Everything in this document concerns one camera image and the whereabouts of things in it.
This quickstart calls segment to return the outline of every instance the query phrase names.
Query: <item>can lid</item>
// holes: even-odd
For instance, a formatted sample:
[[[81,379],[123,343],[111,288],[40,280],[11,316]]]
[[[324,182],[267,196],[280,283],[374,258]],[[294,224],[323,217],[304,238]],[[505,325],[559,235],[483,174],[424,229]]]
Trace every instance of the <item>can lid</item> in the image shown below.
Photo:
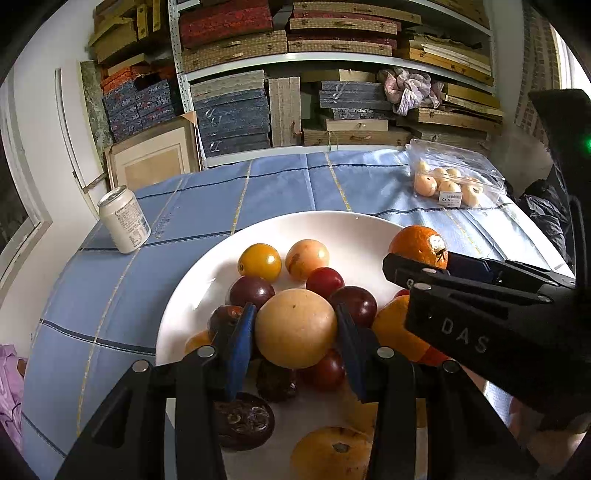
[[[102,206],[108,205],[113,200],[115,200],[117,197],[119,197],[125,190],[127,190],[127,185],[121,185],[120,187],[117,187],[117,188],[111,190],[110,192],[105,194],[103,196],[103,198],[101,198],[99,200],[98,206],[102,207]]]

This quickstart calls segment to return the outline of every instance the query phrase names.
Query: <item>purple garment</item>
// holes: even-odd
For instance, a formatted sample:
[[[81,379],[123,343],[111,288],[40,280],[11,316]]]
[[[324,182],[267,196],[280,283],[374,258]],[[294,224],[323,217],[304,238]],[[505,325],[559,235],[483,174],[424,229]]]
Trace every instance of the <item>purple garment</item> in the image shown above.
[[[24,381],[14,345],[0,345],[0,424],[22,452],[21,402]]]

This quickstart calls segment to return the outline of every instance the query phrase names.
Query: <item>price sticker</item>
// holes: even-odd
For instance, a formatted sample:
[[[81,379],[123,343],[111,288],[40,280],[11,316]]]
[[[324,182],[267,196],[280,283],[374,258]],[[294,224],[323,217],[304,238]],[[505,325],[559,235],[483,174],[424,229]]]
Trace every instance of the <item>price sticker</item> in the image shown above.
[[[439,205],[459,207],[462,205],[462,192],[439,192]]]

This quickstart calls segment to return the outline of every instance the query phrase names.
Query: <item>white plate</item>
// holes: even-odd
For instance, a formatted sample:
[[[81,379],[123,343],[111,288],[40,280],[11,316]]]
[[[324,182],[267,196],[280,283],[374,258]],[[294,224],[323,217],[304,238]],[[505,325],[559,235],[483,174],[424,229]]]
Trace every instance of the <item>white plate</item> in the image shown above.
[[[291,246],[304,238],[324,243],[330,253],[330,266],[346,285],[369,290],[378,308],[386,305],[400,290],[382,273],[388,245],[402,227],[380,218],[348,212],[303,212],[284,215],[252,225],[220,242],[199,259],[174,290],[160,323],[156,341],[156,364],[179,361],[186,340],[207,328],[212,311],[223,305],[229,287],[239,278],[238,258],[252,244],[274,246],[285,258]],[[303,287],[291,280],[285,268],[275,291]],[[247,382],[246,391],[256,394]],[[300,390],[285,404],[271,404],[275,432],[263,446],[247,452],[224,452],[230,480],[289,477],[289,458],[295,444],[307,433],[323,426],[342,425],[335,394],[321,395]],[[174,400],[167,413],[174,425]]]

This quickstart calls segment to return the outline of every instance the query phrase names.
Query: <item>box handle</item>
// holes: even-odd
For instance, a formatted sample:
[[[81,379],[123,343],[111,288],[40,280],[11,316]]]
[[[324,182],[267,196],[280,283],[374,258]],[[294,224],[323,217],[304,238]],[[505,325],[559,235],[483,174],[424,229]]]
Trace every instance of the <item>box handle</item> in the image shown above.
[[[236,45],[242,45],[242,40],[231,41],[229,44],[224,45],[222,48],[235,47]]]
[[[234,60],[234,59],[239,59],[240,57],[242,57],[244,54],[243,52],[240,53],[235,53],[234,55],[230,55],[229,57],[226,57],[224,60]]]

